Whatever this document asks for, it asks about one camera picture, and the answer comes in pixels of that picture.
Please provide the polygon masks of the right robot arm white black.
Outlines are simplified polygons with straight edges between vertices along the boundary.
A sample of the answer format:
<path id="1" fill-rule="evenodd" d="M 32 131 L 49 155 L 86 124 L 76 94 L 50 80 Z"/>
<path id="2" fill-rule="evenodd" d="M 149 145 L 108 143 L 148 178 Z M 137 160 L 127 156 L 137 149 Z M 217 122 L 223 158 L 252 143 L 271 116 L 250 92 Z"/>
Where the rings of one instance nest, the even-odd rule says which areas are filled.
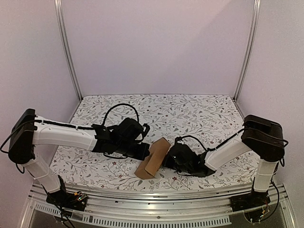
<path id="1" fill-rule="evenodd" d="M 276 166 L 284 164 L 285 148 L 289 144 L 279 123 L 251 114 L 245 117 L 241 130 L 214 148 L 203 147 L 202 154 L 196 154 L 188 145 L 181 143 L 183 139 L 183 136 L 175 138 L 162 164 L 188 176 L 208 177 L 249 151 L 259 156 L 253 191 L 246 195 L 245 200 L 249 207 L 256 207 L 263 201 Z"/>

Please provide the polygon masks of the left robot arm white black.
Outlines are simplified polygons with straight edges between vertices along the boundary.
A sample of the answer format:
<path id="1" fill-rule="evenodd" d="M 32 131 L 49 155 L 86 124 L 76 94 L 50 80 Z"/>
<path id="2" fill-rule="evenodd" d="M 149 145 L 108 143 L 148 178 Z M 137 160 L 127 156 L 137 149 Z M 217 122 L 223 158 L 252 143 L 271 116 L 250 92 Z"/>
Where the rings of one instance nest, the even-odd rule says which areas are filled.
<path id="1" fill-rule="evenodd" d="M 149 130 L 149 125 L 140 124 L 139 119 L 125 118 L 120 124 L 110 127 L 103 123 L 81 126 L 54 122 L 36 115 L 34 109 L 27 109 L 4 141 L 4 144 L 9 144 L 5 153 L 13 163 L 26 169 L 48 193 L 52 193 L 54 201 L 67 206 L 71 197 L 64 191 L 64 183 L 34 153 L 36 145 L 76 147 L 102 153 L 108 158 L 119 153 L 122 159 L 143 161 L 150 154 L 149 144 L 143 143 Z"/>

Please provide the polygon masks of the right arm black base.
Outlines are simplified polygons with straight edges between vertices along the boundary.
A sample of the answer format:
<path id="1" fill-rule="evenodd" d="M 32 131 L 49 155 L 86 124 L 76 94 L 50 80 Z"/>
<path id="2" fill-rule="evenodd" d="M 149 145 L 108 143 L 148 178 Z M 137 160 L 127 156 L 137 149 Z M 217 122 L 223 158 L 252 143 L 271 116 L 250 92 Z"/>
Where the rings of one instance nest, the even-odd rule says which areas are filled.
<path id="1" fill-rule="evenodd" d="M 246 194 L 232 196 L 229 201 L 233 212 L 260 207 L 271 202 L 268 191 L 257 192 L 254 189 Z"/>

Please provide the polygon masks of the brown cardboard paper box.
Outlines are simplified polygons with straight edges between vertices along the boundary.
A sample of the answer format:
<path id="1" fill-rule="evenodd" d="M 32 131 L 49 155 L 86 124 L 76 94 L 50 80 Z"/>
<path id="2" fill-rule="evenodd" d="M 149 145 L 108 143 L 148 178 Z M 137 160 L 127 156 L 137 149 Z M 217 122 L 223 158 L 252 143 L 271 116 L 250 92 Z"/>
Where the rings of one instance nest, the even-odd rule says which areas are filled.
<path id="1" fill-rule="evenodd" d="M 155 141 L 149 148 L 150 155 L 140 163 L 135 176 L 141 180 L 154 178 L 170 147 L 171 144 L 163 137 Z"/>

